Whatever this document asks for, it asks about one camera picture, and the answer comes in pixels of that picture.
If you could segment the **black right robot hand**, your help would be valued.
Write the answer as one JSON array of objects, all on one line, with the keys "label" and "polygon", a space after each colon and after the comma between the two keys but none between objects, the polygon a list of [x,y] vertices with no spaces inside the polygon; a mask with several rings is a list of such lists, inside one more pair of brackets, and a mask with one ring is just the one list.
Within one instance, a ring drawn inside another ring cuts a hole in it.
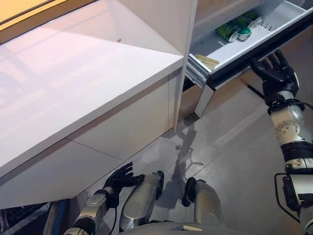
[{"label": "black right robot hand", "polygon": [[299,89],[298,78],[281,50],[276,50],[262,61],[252,58],[250,67],[261,78],[265,97],[282,91],[296,96]]}]

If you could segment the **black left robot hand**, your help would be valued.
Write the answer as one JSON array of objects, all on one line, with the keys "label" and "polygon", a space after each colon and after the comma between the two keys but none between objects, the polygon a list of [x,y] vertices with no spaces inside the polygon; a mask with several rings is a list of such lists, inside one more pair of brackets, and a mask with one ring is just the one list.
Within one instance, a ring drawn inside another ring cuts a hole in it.
[{"label": "black left robot hand", "polygon": [[123,188],[134,187],[145,178],[144,174],[134,175],[133,163],[130,162],[117,169],[106,181],[103,189],[111,188],[114,193],[119,194]]}]

